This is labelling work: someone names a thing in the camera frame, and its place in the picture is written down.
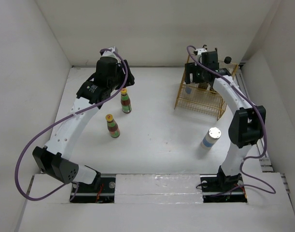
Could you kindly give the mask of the black-capped soy sauce bottle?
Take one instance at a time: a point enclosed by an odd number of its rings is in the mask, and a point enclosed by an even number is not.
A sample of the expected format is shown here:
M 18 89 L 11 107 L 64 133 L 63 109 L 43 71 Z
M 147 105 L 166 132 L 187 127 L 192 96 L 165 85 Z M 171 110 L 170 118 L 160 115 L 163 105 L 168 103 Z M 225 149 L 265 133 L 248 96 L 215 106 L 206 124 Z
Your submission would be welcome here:
M 232 63 L 232 58 L 227 56 L 224 58 L 223 67 L 227 68 L 228 70 L 232 70 L 234 68 L 234 64 Z

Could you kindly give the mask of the white blue shaker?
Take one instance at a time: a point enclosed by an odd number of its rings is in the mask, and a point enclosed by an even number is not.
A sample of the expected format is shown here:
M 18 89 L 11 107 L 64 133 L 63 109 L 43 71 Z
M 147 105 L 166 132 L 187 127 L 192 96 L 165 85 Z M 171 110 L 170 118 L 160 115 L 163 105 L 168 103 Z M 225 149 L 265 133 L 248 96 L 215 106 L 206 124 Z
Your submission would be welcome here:
M 220 139 L 222 133 L 217 127 L 210 128 L 203 140 L 201 141 L 201 146 L 204 149 L 210 150 L 214 144 Z
M 185 92 L 186 92 L 186 94 L 191 94 L 192 89 L 190 87 L 186 86 L 185 87 Z

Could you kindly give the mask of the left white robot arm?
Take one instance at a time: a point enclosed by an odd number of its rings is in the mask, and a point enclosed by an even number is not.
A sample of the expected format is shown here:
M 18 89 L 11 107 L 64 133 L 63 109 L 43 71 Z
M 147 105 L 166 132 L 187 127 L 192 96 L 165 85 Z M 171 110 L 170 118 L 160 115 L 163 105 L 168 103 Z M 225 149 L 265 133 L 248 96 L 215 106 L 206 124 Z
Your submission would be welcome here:
M 93 192 L 100 187 L 100 172 L 70 161 L 72 151 L 89 120 L 109 99 L 114 90 L 134 85 L 127 60 L 101 57 L 96 71 L 79 88 L 70 118 L 63 121 L 54 136 L 43 148 L 35 147 L 32 155 L 40 170 L 54 179 L 68 184 L 81 182 Z

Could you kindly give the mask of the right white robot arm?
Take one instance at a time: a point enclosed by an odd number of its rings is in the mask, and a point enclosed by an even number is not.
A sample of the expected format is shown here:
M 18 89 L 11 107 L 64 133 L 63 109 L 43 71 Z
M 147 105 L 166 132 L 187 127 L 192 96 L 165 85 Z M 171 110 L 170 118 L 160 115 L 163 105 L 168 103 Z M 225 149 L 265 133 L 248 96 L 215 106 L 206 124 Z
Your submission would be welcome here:
M 188 54 L 192 62 L 185 64 L 185 83 L 209 84 L 224 99 L 233 114 L 228 129 L 230 147 L 216 178 L 217 187 L 228 190 L 239 181 L 240 165 L 248 152 L 266 133 L 263 128 L 266 110 L 246 98 L 227 68 L 220 68 L 217 50 L 194 48 Z

